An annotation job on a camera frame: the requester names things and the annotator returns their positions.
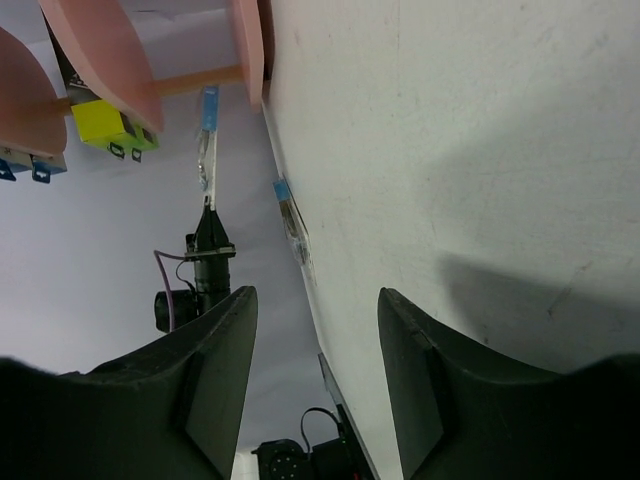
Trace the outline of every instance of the wooden rod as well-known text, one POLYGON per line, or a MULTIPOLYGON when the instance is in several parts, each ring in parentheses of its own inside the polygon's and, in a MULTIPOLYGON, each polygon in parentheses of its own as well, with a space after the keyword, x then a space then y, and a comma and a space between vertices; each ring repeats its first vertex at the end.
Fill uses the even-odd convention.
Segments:
MULTIPOLYGON (((154 87, 161 97, 195 92, 208 85, 229 85, 244 81, 241 65, 217 68, 205 72, 190 73, 179 77, 156 80, 154 87)), ((52 104, 53 112, 58 115, 71 115, 71 100, 59 98, 52 104)))

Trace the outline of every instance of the pink wooden disc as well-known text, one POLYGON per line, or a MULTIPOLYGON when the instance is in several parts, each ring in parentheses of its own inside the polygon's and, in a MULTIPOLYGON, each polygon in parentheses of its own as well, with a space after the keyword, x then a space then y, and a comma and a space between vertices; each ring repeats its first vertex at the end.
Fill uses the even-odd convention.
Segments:
POLYGON ((164 129, 142 43, 118 0, 39 0, 54 35, 93 92, 143 127, 164 129))
POLYGON ((262 105, 264 82, 264 45, 260 12, 256 0, 233 0, 233 29, 249 102, 254 110, 262 105))
POLYGON ((0 146, 44 157, 62 154, 64 117, 47 109, 56 99, 38 60, 0 28, 0 146))

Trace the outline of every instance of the white table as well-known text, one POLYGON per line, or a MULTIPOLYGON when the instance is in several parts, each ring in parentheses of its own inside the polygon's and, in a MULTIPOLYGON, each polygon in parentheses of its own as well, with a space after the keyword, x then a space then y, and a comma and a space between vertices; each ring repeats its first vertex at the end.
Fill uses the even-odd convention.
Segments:
POLYGON ((640 348, 640 4, 273 0, 270 130, 324 353, 401 478, 376 300, 523 361, 640 348))

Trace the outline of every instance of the pink cable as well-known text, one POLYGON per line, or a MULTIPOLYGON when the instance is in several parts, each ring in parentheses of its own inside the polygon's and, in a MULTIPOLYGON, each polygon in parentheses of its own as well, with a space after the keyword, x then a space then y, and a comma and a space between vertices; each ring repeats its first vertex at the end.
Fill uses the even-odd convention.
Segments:
POLYGON ((183 261, 186 260, 186 258, 179 257, 177 255, 171 255, 169 253, 164 253, 159 250, 154 250, 153 256, 156 257, 156 262, 158 262, 158 267, 160 267, 160 274, 162 275, 162 281, 164 282, 164 289, 167 292, 167 303, 169 304, 169 332, 173 332, 176 328, 176 317, 175 312, 173 311, 173 295, 171 295, 171 285, 169 285, 169 278, 167 277, 167 272, 164 269, 164 265, 162 264, 162 260, 160 259, 160 257, 183 261))

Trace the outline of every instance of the gray wall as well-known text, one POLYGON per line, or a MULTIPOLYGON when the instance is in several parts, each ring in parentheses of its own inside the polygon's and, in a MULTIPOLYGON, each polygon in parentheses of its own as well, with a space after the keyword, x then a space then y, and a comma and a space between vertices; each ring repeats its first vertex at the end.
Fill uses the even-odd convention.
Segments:
MULTIPOLYGON (((140 33, 158 77, 235 61, 224 12, 158 17, 140 33)), ((50 45, 33 50, 59 88, 50 45)), ((70 122, 69 173, 51 186, 24 175, 0 185, 0 355, 55 372, 87 371, 158 338, 153 298, 162 282, 152 250, 183 252, 201 213, 198 95, 167 99, 165 112, 162 149, 142 165, 79 144, 70 122)), ((250 111, 242 86, 222 90, 218 150, 218 210, 239 251, 232 283, 256 285, 260 297, 240 446, 297 438, 304 409, 330 401, 272 192, 277 172, 264 120, 250 111)), ((330 424, 310 420, 315 441, 334 435, 330 424)))

